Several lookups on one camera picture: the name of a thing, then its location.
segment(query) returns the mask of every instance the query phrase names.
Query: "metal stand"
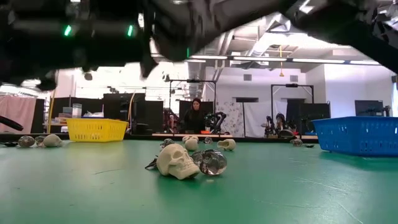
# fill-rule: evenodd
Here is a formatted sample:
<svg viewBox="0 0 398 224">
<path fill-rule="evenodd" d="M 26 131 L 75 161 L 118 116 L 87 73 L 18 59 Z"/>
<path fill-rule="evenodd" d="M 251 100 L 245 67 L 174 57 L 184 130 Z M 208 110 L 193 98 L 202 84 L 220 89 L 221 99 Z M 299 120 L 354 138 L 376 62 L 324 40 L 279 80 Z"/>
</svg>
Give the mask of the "metal stand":
<svg viewBox="0 0 398 224">
<path fill-rule="evenodd" d="M 213 100 L 213 112 L 216 112 L 216 102 L 217 102 L 217 84 L 216 81 L 212 80 L 193 80 L 193 79 L 187 79 L 187 80 L 170 80 L 169 83 L 169 108 L 172 106 L 172 82 L 187 82 L 187 83 L 213 83 L 214 84 L 214 100 Z M 166 118 L 166 130 L 169 132 L 169 117 Z"/>
<path fill-rule="evenodd" d="M 314 96 L 313 96 L 313 85 L 299 85 L 299 84 L 272 84 L 271 85 L 271 118 L 274 119 L 274 94 L 280 90 L 280 87 L 274 91 L 274 86 L 284 86 L 286 88 L 298 88 L 302 87 L 310 96 L 312 99 L 311 103 L 314 103 Z M 305 87 L 310 87 L 311 92 L 309 92 Z M 302 122 L 300 121 L 300 139 L 302 138 Z"/>
</svg>

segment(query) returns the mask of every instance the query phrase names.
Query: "ceiling light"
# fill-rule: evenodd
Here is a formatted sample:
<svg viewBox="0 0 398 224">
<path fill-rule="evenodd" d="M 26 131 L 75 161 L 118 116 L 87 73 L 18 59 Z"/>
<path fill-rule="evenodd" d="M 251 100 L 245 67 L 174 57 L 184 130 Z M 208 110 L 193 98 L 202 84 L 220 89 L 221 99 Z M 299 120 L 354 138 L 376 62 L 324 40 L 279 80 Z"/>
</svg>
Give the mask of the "ceiling light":
<svg viewBox="0 0 398 224">
<path fill-rule="evenodd" d="M 198 60 L 198 59 L 190 59 L 190 60 L 185 60 L 186 62 L 196 62 L 196 63 L 205 63 L 206 60 Z"/>
<path fill-rule="evenodd" d="M 370 60 L 363 60 L 363 61 L 350 61 L 350 64 L 353 65 L 380 65 L 379 62 L 370 61 Z"/>
<path fill-rule="evenodd" d="M 192 59 L 208 59 L 208 60 L 226 60 L 227 56 L 217 56 L 217 55 L 192 55 Z"/>
<path fill-rule="evenodd" d="M 307 63 L 344 63 L 344 60 L 332 59 L 306 59 L 306 58 L 293 58 L 293 62 L 307 62 Z"/>
<path fill-rule="evenodd" d="M 248 60 L 258 62 L 285 62 L 287 58 L 277 57 L 234 57 L 234 60 Z"/>
<path fill-rule="evenodd" d="M 150 56 L 153 58 L 164 58 L 161 54 L 151 54 Z"/>
</svg>

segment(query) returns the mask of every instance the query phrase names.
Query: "black shirt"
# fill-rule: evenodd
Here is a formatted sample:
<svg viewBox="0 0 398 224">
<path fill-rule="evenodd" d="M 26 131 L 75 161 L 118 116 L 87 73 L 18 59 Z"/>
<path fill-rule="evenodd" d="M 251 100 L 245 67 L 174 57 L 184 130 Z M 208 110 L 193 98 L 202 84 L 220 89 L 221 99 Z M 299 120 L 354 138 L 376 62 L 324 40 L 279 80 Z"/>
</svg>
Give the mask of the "black shirt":
<svg viewBox="0 0 398 224">
<path fill-rule="evenodd" d="M 184 116 L 185 130 L 200 134 L 205 130 L 205 116 L 201 111 L 188 110 Z"/>
</svg>

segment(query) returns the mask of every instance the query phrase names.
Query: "black frame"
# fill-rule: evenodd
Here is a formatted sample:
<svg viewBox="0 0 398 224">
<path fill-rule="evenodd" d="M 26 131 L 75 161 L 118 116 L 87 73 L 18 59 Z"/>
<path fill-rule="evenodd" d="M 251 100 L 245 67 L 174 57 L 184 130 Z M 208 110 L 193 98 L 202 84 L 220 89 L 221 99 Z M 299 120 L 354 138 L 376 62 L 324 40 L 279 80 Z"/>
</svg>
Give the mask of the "black frame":
<svg viewBox="0 0 398 224">
<path fill-rule="evenodd" d="M 290 86 L 291 84 L 271 84 L 271 118 L 274 119 L 274 86 L 284 86 L 286 88 L 297 88 L 297 87 L 310 87 L 311 88 L 311 103 L 314 103 L 313 96 L 313 85 L 298 85 Z"/>
<path fill-rule="evenodd" d="M 213 100 L 213 111 L 216 112 L 216 102 L 217 102 L 217 84 L 216 81 L 211 80 L 170 80 L 169 84 L 169 108 L 172 106 L 172 82 L 187 82 L 187 83 L 214 83 L 214 100 Z"/>
</svg>

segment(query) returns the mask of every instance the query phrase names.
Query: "person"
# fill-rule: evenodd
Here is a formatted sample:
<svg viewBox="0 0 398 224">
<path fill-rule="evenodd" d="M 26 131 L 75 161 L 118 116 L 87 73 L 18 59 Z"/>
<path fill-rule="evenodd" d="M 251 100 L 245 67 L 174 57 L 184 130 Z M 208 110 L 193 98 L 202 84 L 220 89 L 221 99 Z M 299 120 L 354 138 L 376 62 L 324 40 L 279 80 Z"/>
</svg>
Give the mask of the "person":
<svg viewBox="0 0 398 224">
<path fill-rule="evenodd" d="M 205 113 L 200 108 L 201 101 L 195 98 L 192 101 L 191 108 L 185 113 L 184 122 L 185 130 L 193 131 L 195 134 L 200 134 L 200 131 L 205 130 Z"/>
</svg>

